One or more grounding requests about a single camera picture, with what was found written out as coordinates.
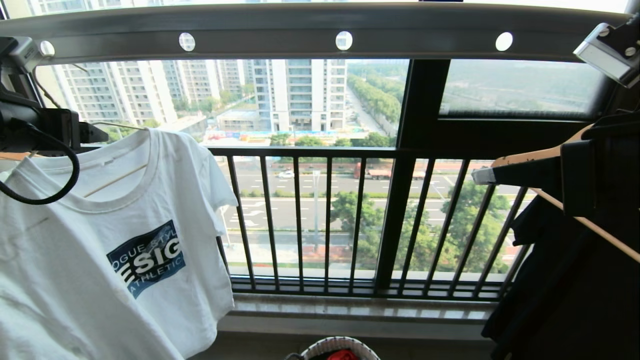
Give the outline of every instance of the car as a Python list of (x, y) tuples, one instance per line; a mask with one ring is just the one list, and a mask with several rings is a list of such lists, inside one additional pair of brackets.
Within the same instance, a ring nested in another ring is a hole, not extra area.
[(280, 179), (291, 179), (295, 175), (296, 174), (293, 172), (293, 170), (286, 170), (286, 171), (278, 173), (278, 175), (276, 175), (276, 176), (279, 177)]

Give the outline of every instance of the laundry basket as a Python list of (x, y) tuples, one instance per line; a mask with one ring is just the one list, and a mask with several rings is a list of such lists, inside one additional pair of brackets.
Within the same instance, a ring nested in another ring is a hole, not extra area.
[(360, 360), (380, 360), (373, 350), (361, 341), (347, 336), (332, 336), (309, 346), (302, 354), (291, 354), (285, 360), (314, 360), (321, 356), (342, 349), (349, 349)]

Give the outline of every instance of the printed logo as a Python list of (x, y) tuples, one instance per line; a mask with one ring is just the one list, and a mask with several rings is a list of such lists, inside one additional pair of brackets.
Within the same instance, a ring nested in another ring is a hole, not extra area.
[(107, 258), (134, 298), (184, 268), (173, 220), (123, 243), (107, 254)]

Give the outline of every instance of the red truck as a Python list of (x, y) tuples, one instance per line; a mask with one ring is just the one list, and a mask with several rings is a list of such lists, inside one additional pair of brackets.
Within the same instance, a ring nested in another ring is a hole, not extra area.
[[(391, 169), (370, 168), (369, 170), (366, 171), (365, 174), (366, 174), (366, 176), (365, 176), (366, 179), (375, 179), (375, 180), (390, 179), (391, 178)], [(360, 163), (356, 163), (356, 166), (353, 169), (353, 178), (354, 179), (359, 179), (360, 178)], [(413, 179), (414, 180), (424, 179), (424, 172), (414, 171), (413, 172)]]

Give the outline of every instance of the white t-shirt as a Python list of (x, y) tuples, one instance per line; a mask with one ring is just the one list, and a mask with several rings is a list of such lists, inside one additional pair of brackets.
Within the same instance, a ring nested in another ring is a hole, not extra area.
[[(0, 358), (168, 359), (207, 349), (233, 308), (215, 211), (237, 205), (211, 153), (189, 135), (149, 129), (78, 157), (77, 185), (58, 202), (0, 194)], [(27, 158), (7, 185), (43, 198), (70, 172), (67, 158)]]

